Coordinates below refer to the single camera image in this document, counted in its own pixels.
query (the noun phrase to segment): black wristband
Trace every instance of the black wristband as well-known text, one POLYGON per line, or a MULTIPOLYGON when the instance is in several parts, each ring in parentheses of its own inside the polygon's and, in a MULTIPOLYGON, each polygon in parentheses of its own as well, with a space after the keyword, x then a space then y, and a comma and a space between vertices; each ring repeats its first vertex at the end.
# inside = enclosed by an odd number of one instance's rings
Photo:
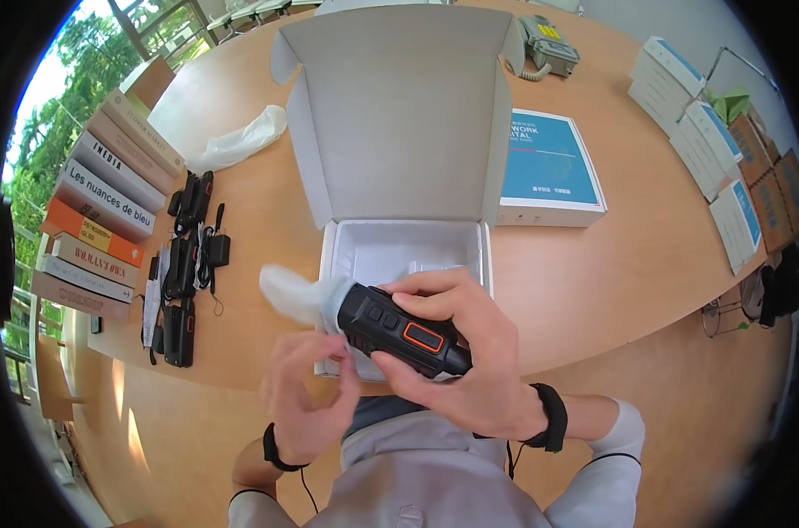
POLYGON ((267 429, 264 430, 264 459, 273 464, 273 467, 281 471, 299 471, 308 466, 308 464, 305 464, 304 466, 290 466, 279 459, 279 449, 276 447, 276 437, 273 435, 274 425, 275 424, 273 422, 270 422, 270 425, 268 425, 267 429))
POLYGON ((537 396, 543 402, 543 412, 549 421, 546 430, 523 444, 532 448, 543 448, 557 453, 563 449, 563 437, 567 433, 567 407, 563 405, 561 396, 552 387, 543 384, 531 384, 537 396))

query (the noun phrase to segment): white sleeve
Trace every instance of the white sleeve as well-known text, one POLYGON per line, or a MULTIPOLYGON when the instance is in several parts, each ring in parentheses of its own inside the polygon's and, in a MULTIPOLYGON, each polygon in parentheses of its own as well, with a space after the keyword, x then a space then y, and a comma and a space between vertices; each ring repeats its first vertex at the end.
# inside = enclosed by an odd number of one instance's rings
POLYGON ((544 512, 553 528, 631 528, 637 511, 640 451, 645 426, 637 408, 616 400, 619 417, 611 432, 595 442, 590 462, 544 512))
POLYGON ((229 528, 296 528, 296 523, 270 495, 246 489, 229 502, 229 528))

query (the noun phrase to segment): bag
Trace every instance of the bag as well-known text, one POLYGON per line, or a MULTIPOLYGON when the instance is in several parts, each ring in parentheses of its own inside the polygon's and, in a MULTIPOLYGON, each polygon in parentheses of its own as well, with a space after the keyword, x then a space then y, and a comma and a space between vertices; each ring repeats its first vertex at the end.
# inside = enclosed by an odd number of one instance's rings
POLYGON ((225 169, 279 139, 287 126, 284 108, 270 105, 246 127, 219 138, 211 138, 206 144, 206 151, 197 157, 187 158, 185 166, 197 174, 225 169))

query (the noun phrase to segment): sky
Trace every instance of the sky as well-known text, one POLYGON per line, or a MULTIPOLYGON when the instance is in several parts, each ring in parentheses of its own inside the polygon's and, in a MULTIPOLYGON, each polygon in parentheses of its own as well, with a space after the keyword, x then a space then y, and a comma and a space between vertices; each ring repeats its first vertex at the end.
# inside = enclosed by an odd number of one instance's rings
MULTIPOLYGON (((119 6, 128 2, 118 2, 119 6)), ((112 10, 106 0, 82 0, 77 7, 75 16, 87 17, 91 13, 97 16, 112 16, 112 10)), ((48 52, 35 71, 33 79, 26 87, 21 104, 18 106, 15 121, 15 134, 12 136, 12 148, 6 154, 6 163, 3 166, 3 181, 12 180, 13 170, 9 161, 17 161, 20 149, 17 144, 21 142, 21 131, 24 122, 33 114, 34 108, 41 108, 48 100, 62 95, 65 91, 65 78, 70 69, 62 66, 62 62, 55 53, 48 52)))

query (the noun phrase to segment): person's left hand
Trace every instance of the person's left hand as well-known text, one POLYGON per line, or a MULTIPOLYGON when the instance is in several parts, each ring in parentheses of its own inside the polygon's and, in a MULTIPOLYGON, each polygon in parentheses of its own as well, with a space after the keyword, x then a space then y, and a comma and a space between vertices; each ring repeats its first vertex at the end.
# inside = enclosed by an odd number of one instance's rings
POLYGON ((276 341, 261 391, 270 421, 276 424, 279 459, 289 466, 310 464, 352 424, 361 383, 343 342, 342 335, 318 332, 283 335, 276 341), (338 393, 327 405, 316 407, 302 375, 327 357, 340 363, 338 393))

